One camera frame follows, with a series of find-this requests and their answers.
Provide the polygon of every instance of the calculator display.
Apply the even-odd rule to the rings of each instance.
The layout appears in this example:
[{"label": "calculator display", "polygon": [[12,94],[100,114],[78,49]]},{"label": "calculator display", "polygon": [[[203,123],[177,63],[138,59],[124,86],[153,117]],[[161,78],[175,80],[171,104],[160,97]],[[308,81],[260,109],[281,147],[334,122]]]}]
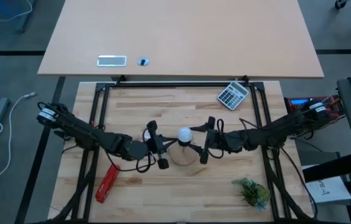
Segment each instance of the calculator display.
[{"label": "calculator display", "polygon": [[236,83],[231,83],[231,86],[234,87],[234,88],[236,88],[239,92],[241,92],[241,93],[244,94],[244,95],[248,94],[248,92],[247,92],[246,90],[240,88],[240,87],[238,86],[238,84],[236,84]]}]

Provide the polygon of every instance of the gray floor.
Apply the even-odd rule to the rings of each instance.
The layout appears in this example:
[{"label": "gray floor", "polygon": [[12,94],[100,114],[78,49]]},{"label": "gray floor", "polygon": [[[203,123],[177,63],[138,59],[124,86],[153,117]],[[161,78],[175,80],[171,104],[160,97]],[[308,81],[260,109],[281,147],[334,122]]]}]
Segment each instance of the gray floor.
[{"label": "gray floor", "polygon": [[[0,15],[12,15],[27,7],[23,0],[0,0]],[[333,0],[300,0],[312,41],[316,49],[351,49],[351,1],[346,8],[336,11]],[[45,50],[63,0],[37,1],[32,19],[25,34],[15,33],[17,22],[0,24],[0,50]],[[12,117],[12,162],[7,172],[0,177],[0,223],[13,223],[23,190],[30,172],[42,126],[35,117],[38,101],[50,101],[56,78],[36,75],[42,57],[0,57],[0,98],[12,101],[35,91],[39,95],[23,101]],[[282,80],[285,96],[328,95],[333,92],[336,81],[351,76],[351,55],[319,55],[325,78],[321,80]],[[92,78],[68,78],[62,92],[61,102],[73,107],[78,82],[94,81]],[[0,135],[0,170],[7,161],[8,113],[4,118],[4,132]],[[324,151],[351,153],[351,133],[347,120],[319,131],[311,143]],[[313,150],[297,143],[299,150]],[[30,205],[27,222],[44,220],[49,210],[57,175],[62,142],[52,136],[49,140],[35,194]],[[342,207],[320,206],[320,220],[348,222]]]}]

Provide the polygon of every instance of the wooden tabletop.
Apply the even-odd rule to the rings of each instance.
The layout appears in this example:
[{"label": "wooden tabletop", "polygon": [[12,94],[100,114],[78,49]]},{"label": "wooden tabletop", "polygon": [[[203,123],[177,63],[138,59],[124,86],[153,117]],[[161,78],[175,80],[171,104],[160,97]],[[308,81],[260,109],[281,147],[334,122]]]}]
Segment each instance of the wooden tabletop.
[{"label": "wooden tabletop", "polygon": [[[271,118],[278,119],[286,114],[281,87],[279,82],[264,84]],[[90,117],[94,89],[95,83],[81,83],[77,92],[73,113],[84,121],[88,121]],[[176,137],[178,129],[183,126],[204,124],[209,116],[222,118],[225,122],[225,131],[243,128],[238,118],[255,123],[251,97],[247,97],[235,111],[230,111],[216,99],[222,89],[218,87],[112,89],[106,110],[106,131],[125,133],[142,140],[143,129],[151,120],[156,120],[159,127],[157,132],[167,137]],[[101,102],[102,96],[98,103],[98,111]],[[204,139],[204,133],[194,132],[195,144],[203,146]],[[65,147],[74,144],[68,142]],[[170,148],[170,151],[180,149],[177,145],[172,147],[174,148]],[[294,141],[288,140],[285,150],[300,168]],[[214,149],[212,152],[220,154],[220,151]],[[61,210],[74,193],[81,159],[82,150],[79,148],[63,154],[52,198],[50,218],[58,214],[57,210]],[[303,211],[312,214],[309,198],[297,172],[285,155],[281,154],[280,160],[288,192]],[[135,168],[136,164],[118,158],[114,158],[114,161],[124,169]],[[166,170],[160,170],[154,165],[145,174],[120,172],[106,202],[98,203],[93,199],[90,222],[253,222],[273,219],[270,204],[264,211],[255,210],[242,201],[241,189],[231,184],[234,179],[247,177],[267,186],[260,149],[225,154],[222,159],[210,157],[207,165],[202,165],[197,160],[189,166],[178,166],[170,159],[169,164],[170,168]],[[101,150],[94,194],[109,166],[110,162]],[[282,214],[279,198],[278,205]]]},{"label": "wooden tabletop", "polygon": [[[99,55],[127,65],[97,67]],[[297,0],[67,0],[38,73],[324,76]]]}]

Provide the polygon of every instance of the red object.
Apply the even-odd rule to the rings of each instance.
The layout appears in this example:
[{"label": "red object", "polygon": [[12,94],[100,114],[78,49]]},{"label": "red object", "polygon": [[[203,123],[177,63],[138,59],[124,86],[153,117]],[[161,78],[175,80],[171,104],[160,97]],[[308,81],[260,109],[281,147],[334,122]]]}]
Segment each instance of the red object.
[{"label": "red object", "polygon": [[102,182],[100,184],[100,187],[96,191],[95,199],[97,202],[103,203],[105,201],[106,197],[108,196],[108,193],[111,190],[113,183],[115,182],[115,180],[119,174],[119,170],[116,169],[115,166],[118,169],[120,169],[120,166],[118,166],[118,165],[111,165],[111,167],[109,167],[104,179],[102,180]]}]

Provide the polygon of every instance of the black metal frame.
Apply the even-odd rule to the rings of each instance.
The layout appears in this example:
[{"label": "black metal frame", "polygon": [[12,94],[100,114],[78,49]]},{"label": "black metal frame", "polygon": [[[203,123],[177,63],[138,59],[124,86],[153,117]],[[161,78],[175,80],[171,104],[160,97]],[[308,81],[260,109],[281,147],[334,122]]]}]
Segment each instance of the black metal frame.
[{"label": "black metal frame", "polygon": [[[58,102],[59,96],[60,96],[60,91],[62,91],[62,86],[63,82],[65,81],[65,77],[61,77],[60,80],[58,81],[57,84],[57,91],[54,94],[53,97],[53,102]],[[146,88],[154,88],[154,87],[208,87],[208,86],[218,86],[218,87],[226,87],[229,82],[122,82],[124,81],[124,77],[119,78],[119,81],[111,82],[111,83],[97,83],[96,88],[95,88],[95,94],[94,94],[94,99],[93,99],[93,105],[91,108],[91,113],[90,113],[90,124],[93,124],[95,122],[95,116],[96,116],[96,111],[97,111],[97,106],[98,106],[98,99],[100,97],[101,92],[103,92],[103,104],[101,107],[101,113],[100,113],[100,119],[98,123],[98,128],[102,128],[105,122],[105,114],[106,114],[106,107],[109,99],[109,94],[110,94],[110,88],[141,88],[141,87],[146,87]],[[255,111],[255,116],[256,116],[256,123],[259,127],[262,126],[261,122],[261,116],[260,116],[260,108],[258,104],[258,99],[256,95],[256,91],[260,92],[261,96],[261,101],[263,104],[263,111],[264,111],[264,116],[266,119],[266,123],[271,122],[271,117],[269,113],[269,108],[268,108],[268,102],[266,99],[265,95],[265,89],[264,89],[264,83],[263,82],[249,82],[248,80],[243,82],[239,81],[243,86],[250,88],[251,92],[251,97],[253,100],[253,109]],[[16,223],[24,223],[26,213],[27,213],[27,208],[29,206],[29,202],[33,193],[34,189],[34,184],[35,181],[37,180],[37,176],[39,174],[39,167],[41,165],[41,160],[44,155],[44,148],[45,145],[47,144],[48,136],[49,136],[49,129],[46,130],[46,128],[43,130],[42,138],[40,139],[39,143],[39,148],[37,150],[37,154],[35,157],[35,161],[32,166],[32,170],[30,172],[30,176],[28,179],[27,187],[25,189],[24,196],[22,198],[21,206],[19,208],[17,218],[16,218]],[[97,146],[94,149],[91,149],[93,151],[93,160],[91,162],[90,170],[88,171],[89,177],[94,176],[96,173],[96,168],[98,165],[98,155],[99,155],[99,150],[100,148]],[[279,220],[279,211],[278,211],[278,204],[276,203],[276,197],[275,197],[275,191],[274,191],[274,184],[272,181],[270,181],[270,178],[268,177],[267,170],[272,169],[270,163],[269,163],[269,157],[268,157],[268,148],[262,147],[262,153],[263,153],[263,160],[264,160],[264,168],[266,170],[266,178],[268,182],[268,189],[271,192],[271,209],[273,213],[274,220]],[[81,189],[82,183],[84,183],[85,188],[85,181],[86,181],[86,169],[87,169],[87,160],[88,160],[88,155],[90,151],[84,151],[83,156],[82,156],[82,163],[80,165],[80,171],[78,175],[78,182],[77,182],[77,191],[81,190],[82,192],[84,189]],[[273,150],[273,159],[274,159],[274,164],[275,164],[275,171],[276,175],[281,181],[281,183],[284,185],[284,180],[283,180],[283,175],[282,175],[282,168],[281,168],[281,163],[279,161],[279,153]],[[76,203],[72,208],[72,214],[71,214],[71,220],[67,221],[61,221],[61,222],[55,222],[55,223],[88,223],[88,219],[90,216],[90,209],[91,209],[91,201],[93,198],[93,186],[94,186],[94,181],[95,178],[92,178],[89,180],[88,183],[88,188],[87,188],[87,197],[86,197],[86,202],[85,202],[85,208],[83,210],[83,217],[82,219],[77,218],[79,214],[79,209],[80,209],[80,196],[75,198]],[[285,201],[284,198],[282,199],[282,205],[284,209],[284,215],[285,215],[285,220],[287,221],[298,221],[298,220],[293,220],[291,219],[291,212],[289,209],[289,205]]]}]

